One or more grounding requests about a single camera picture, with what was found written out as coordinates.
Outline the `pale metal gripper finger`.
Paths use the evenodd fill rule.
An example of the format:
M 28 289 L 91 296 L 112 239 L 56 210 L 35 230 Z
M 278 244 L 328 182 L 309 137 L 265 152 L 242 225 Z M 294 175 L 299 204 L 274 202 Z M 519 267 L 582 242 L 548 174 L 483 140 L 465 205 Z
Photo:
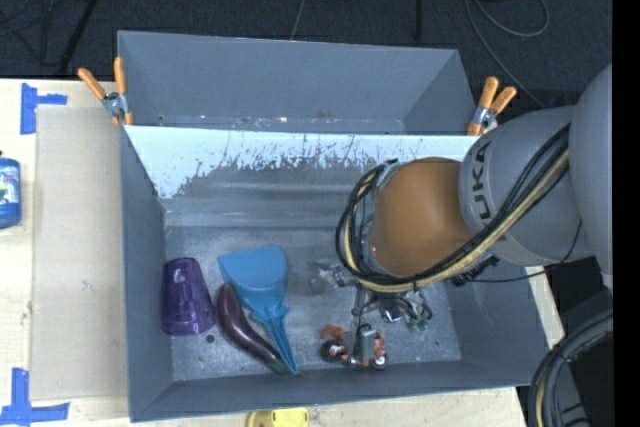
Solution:
M 342 265 L 319 265 L 313 275 L 314 289 L 336 289 L 347 286 L 351 274 Z
M 377 331 L 370 324 L 362 324 L 356 333 L 356 355 L 359 360 L 371 360 L 375 356 Z

